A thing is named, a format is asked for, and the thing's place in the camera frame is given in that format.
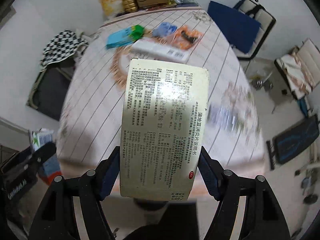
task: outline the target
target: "silver bolt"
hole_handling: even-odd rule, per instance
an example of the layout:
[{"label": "silver bolt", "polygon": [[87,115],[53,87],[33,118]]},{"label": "silver bolt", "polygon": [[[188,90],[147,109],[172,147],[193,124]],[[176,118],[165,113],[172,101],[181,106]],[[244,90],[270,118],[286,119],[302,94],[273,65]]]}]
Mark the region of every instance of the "silver bolt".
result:
[{"label": "silver bolt", "polygon": [[233,174],[231,170],[224,170],[223,173],[226,176],[231,176]]},{"label": "silver bolt", "polygon": [[263,177],[262,175],[258,175],[257,176],[258,181],[264,182],[266,180],[265,177]]},{"label": "silver bolt", "polygon": [[56,176],[55,178],[54,178],[54,181],[55,182],[59,182],[59,181],[61,181],[62,180],[62,177],[61,176]]},{"label": "silver bolt", "polygon": [[88,175],[89,177],[93,176],[94,174],[96,174],[96,172],[95,172],[94,170],[89,170],[89,171],[87,171],[87,175]]}]

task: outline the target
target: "orange snack bag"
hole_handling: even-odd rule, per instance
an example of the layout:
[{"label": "orange snack bag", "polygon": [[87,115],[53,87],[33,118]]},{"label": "orange snack bag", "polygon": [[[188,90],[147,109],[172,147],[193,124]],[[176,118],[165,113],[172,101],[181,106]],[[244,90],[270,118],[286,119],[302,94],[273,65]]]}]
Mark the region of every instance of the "orange snack bag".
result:
[{"label": "orange snack bag", "polygon": [[190,49],[196,45],[202,38],[203,33],[197,30],[190,30],[188,26],[183,25],[174,33],[171,45],[179,49]]}]

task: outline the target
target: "red oval logo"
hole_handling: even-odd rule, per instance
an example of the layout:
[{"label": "red oval logo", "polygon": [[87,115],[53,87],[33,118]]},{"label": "red oval logo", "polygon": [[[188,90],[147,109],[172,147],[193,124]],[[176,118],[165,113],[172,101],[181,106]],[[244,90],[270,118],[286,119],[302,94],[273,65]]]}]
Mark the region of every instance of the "red oval logo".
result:
[{"label": "red oval logo", "polygon": [[190,171],[190,173],[189,173],[189,179],[192,179],[193,178],[193,171]]}]

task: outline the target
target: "floor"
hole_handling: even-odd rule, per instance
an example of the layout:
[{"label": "floor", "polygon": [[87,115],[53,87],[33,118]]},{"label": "floor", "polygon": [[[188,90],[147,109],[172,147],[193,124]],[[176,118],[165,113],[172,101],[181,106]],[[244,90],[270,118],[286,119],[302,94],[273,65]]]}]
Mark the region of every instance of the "floor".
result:
[{"label": "floor", "polygon": [[[246,73],[250,75],[250,68],[265,68],[267,63],[268,62],[263,60],[252,62],[249,65]],[[265,140],[271,139],[273,136],[277,135],[303,118],[302,113],[300,112],[295,101],[287,101],[284,104],[277,106],[274,113],[272,113],[274,103],[270,99],[268,93],[266,93],[263,89],[260,91],[252,91]],[[302,195],[300,183],[304,178],[304,174],[294,177],[294,172],[302,165],[306,164],[308,160],[309,153],[308,151],[305,151],[285,165],[277,167],[274,171],[268,171],[265,174],[265,177],[271,185],[282,208],[290,234],[299,229],[302,225],[304,225],[303,231],[305,231],[308,225],[313,221],[312,216],[316,215],[311,214],[307,216],[309,206],[306,206],[302,203],[305,196]],[[76,172],[81,173],[83,171],[79,167]],[[23,199],[21,206],[24,210],[26,220],[33,217],[45,190],[45,184],[39,181],[37,185],[28,193],[26,198]],[[81,239],[88,239],[82,219],[79,199],[75,197],[74,200],[76,219]],[[232,240],[238,239],[243,220],[244,204],[245,197],[241,197],[235,227],[231,236]],[[198,199],[196,205],[198,211],[200,239],[203,239],[211,224],[212,218],[218,206],[218,202],[208,195],[206,198]],[[312,206],[312,210],[318,210],[319,206],[320,201]],[[157,213],[142,212],[137,206],[135,206],[131,198],[119,198],[111,196],[102,202],[102,208],[105,212],[105,216],[108,220],[111,230],[114,231],[116,228],[119,228],[117,232],[117,239],[123,239],[136,228],[145,225],[146,220],[149,222],[156,222],[164,212],[164,209]]]}]

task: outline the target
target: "black and white checkered fabric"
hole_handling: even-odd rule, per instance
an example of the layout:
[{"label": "black and white checkered fabric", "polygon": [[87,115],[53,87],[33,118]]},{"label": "black and white checkered fabric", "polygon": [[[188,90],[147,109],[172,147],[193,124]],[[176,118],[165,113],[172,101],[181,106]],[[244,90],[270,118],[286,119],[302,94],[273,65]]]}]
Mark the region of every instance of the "black and white checkered fabric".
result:
[{"label": "black and white checkered fabric", "polygon": [[77,38],[76,34],[70,30],[60,32],[43,50],[43,59],[40,64],[44,70],[47,65],[57,63],[74,55],[81,46],[88,46],[86,40]]}]

